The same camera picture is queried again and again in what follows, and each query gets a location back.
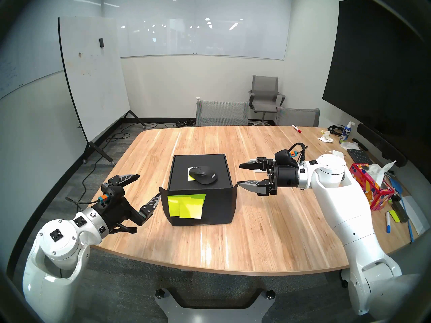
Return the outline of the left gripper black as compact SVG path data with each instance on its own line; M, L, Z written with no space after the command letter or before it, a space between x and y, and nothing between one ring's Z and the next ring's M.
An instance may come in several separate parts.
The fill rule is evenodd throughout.
M137 181L139 178L139 174L116 175L108 180L107 186L125 187ZM109 234L117 234L120 232L135 234L138 230L137 227L126 227L122 225L122 222L131 220L138 226L144 224L152 217L160 201L160 196L161 193L155 195L148 203L139 209L139 212L129 204L125 197L118 201L105 204L98 202L93 204L92 208L102 217L107 225Z

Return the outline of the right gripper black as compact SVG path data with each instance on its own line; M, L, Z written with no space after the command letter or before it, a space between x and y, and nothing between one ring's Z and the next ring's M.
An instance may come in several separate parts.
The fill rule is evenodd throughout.
M239 164L240 169L253 170L256 173L266 173L267 158L251 159ZM287 158L280 162L269 159L269 179L238 181L237 185L256 195L276 195L279 187L294 187L299 184L299 166L295 159Z

